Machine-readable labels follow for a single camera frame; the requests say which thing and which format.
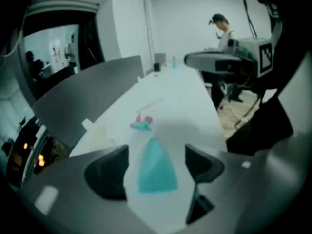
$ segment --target dark hair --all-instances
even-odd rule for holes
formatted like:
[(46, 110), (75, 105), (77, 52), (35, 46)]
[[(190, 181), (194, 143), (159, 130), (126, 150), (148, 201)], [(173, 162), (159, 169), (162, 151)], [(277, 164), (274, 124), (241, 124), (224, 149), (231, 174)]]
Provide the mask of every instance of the dark hair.
[(229, 22), (228, 22), (228, 20), (225, 18), (225, 16), (224, 15), (222, 15), (222, 14), (214, 14), (213, 15), (213, 18), (212, 18), (212, 20), (213, 20), (213, 22), (214, 23), (217, 23), (217, 22), (226, 22), (227, 24), (229, 24)]

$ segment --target man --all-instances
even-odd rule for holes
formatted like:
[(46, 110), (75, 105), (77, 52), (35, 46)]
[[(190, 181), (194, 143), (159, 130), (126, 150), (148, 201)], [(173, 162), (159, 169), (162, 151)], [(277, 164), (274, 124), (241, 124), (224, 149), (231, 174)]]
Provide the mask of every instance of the man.
[(74, 51), (74, 34), (72, 34), (71, 41), (67, 45), (65, 57), (68, 59), (70, 66), (76, 67), (75, 51)]
[[(214, 14), (211, 22), (214, 23), (218, 27), (219, 30), (223, 31), (223, 35), (221, 36), (220, 43), (219, 43), (219, 50), (223, 51), (224, 48), (228, 45), (229, 39), (237, 39), (237, 35), (235, 31), (231, 29), (228, 20), (222, 14)], [(218, 109), (219, 105), (221, 104), (224, 98), (224, 94), (218, 85), (219, 76), (207, 74), (205, 72), (203, 72), (202, 76), (206, 83), (213, 84), (213, 87), (211, 89), (212, 101), (216, 109)], [(228, 89), (230, 90), (230, 94), (228, 97), (229, 100), (243, 102), (238, 97), (242, 90), (238, 88), (237, 85), (234, 85)]]

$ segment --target light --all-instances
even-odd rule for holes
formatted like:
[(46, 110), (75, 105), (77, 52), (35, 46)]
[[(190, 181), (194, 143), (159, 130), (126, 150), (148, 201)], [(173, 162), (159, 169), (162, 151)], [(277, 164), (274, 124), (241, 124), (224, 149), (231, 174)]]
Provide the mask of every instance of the light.
[(44, 166), (44, 160), (39, 160), (39, 166)]

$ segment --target chair backrest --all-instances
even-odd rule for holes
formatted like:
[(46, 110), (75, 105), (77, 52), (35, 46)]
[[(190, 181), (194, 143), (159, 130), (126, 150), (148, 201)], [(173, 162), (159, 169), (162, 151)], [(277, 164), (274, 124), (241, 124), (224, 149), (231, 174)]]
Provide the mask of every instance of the chair backrest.
[(160, 63), (160, 65), (164, 65), (166, 63), (166, 54), (165, 53), (156, 53), (155, 54), (155, 63)]
[(56, 138), (74, 147), (85, 133), (82, 122), (94, 122), (143, 77), (141, 56), (103, 62), (49, 90), (33, 105), (35, 115)]

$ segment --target wooden floor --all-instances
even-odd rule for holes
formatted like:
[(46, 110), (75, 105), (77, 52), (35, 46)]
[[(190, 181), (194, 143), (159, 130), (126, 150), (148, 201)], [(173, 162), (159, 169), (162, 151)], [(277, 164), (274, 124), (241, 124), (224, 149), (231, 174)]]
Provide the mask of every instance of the wooden floor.
[[(235, 101), (223, 101), (223, 109), (218, 109), (218, 115), (222, 124), (223, 133), (225, 139), (231, 137), (237, 129), (235, 128), (235, 124), (242, 118), (242, 116), (251, 108), (254, 102), (257, 99), (256, 94), (243, 92), (240, 96), (240, 99), (243, 100), (243, 103), (235, 102)], [(254, 109), (249, 113), (246, 117), (246, 120), (250, 120), (254, 113), (259, 108), (259, 102), (254, 107)]]

